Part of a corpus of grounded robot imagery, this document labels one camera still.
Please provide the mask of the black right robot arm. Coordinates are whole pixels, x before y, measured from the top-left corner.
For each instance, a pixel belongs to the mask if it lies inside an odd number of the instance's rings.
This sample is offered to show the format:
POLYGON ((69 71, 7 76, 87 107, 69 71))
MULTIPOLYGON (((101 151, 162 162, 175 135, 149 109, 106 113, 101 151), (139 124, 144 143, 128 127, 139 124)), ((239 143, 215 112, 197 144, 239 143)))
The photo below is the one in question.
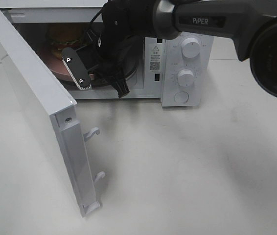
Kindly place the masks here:
POLYGON ((109 0, 99 15, 103 31, 77 55, 84 71, 106 75, 119 96, 129 92, 120 64, 134 39, 190 32, 231 39, 260 87, 277 97, 277 0, 109 0))

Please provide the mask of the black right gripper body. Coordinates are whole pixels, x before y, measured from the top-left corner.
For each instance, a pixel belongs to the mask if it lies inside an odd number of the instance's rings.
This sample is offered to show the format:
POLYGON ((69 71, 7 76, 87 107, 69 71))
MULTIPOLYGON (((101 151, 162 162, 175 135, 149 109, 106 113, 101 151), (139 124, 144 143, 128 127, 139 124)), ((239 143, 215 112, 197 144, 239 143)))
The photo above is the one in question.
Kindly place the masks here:
POLYGON ((154 17, 157 0, 109 0, 101 9, 103 30, 90 46, 77 50, 87 71, 122 67, 133 44, 157 38, 154 17))

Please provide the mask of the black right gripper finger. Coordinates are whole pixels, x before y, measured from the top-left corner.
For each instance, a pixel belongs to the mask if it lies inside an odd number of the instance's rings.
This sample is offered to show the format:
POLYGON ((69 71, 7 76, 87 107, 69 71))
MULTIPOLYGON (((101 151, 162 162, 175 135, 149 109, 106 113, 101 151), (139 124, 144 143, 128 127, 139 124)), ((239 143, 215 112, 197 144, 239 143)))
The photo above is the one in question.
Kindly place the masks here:
POLYGON ((118 98, 123 98, 129 93, 127 82, 125 79, 113 80, 111 86, 117 91, 118 98))

